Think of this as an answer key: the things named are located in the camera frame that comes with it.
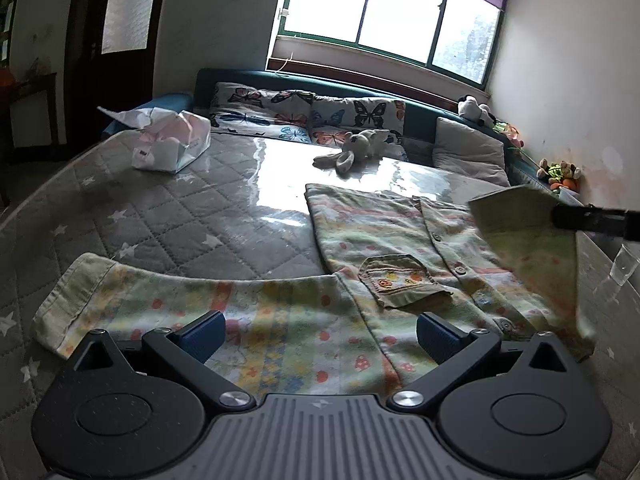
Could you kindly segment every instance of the metal screw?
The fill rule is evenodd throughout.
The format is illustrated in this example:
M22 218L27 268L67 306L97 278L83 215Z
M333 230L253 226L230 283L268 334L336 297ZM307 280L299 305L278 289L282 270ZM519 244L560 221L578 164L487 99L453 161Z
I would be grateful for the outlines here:
M220 395L220 403L225 406L231 406L232 408L236 406L245 406L251 402L251 397L246 392L225 392Z
M414 392L413 390L402 390L394 394L393 400L398 406L412 408L414 406L420 406L420 404L424 402L424 397L421 393Z

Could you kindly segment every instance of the shirt pocket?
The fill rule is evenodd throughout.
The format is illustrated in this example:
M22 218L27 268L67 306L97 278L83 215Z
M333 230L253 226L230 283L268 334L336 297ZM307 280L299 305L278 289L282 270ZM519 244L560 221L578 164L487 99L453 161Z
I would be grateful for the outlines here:
M433 294L451 295L410 254L367 258L360 266L358 278L383 307L401 308Z

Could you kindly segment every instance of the black circular pad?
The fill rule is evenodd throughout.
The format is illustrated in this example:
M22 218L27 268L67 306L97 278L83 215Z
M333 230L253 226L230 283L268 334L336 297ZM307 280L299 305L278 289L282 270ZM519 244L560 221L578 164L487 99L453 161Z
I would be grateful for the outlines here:
M566 420L566 412L561 404L533 394L503 397L491 407L491 413L505 430L522 435L553 433Z
M129 394L106 394L78 409L78 423L96 435L124 435L142 428L151 417L145 399Z
M180 384L104 370L54 383L31 421L43 462L75 478L139 478L169 466L200 437L202 403Z
M442 401L437 423L461 458L508 478L562 478L594 467L611 432L584 379L551 370L464 384Z

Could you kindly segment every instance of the door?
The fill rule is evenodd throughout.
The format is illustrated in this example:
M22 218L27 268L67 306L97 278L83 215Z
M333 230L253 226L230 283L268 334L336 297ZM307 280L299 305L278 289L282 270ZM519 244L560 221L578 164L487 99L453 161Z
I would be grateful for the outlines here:
M152 98L162 0L72 0L65 52L66 138L73 153L111 121Z

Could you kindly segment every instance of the bed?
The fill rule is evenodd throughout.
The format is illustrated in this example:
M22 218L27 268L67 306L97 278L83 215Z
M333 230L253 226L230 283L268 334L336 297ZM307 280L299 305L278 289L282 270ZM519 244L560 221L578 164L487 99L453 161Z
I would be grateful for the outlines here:
M30 418L61 362L32 338L30 322L66 268L92 252L166 274L250 280L324 274L305 184L391 190L465 203L497 189L432 168L383 159L346 179L318 170L317 145L214 134L210 148L177 175L130 166L136 134L121 132L53 176L0 225L0 478L45 470ZM616 310L593 302L609 259L586 236L580 303L600 335L582 366L614 420L598 473L622 479L640 458L640 380L635 371L640 299L629 285Z

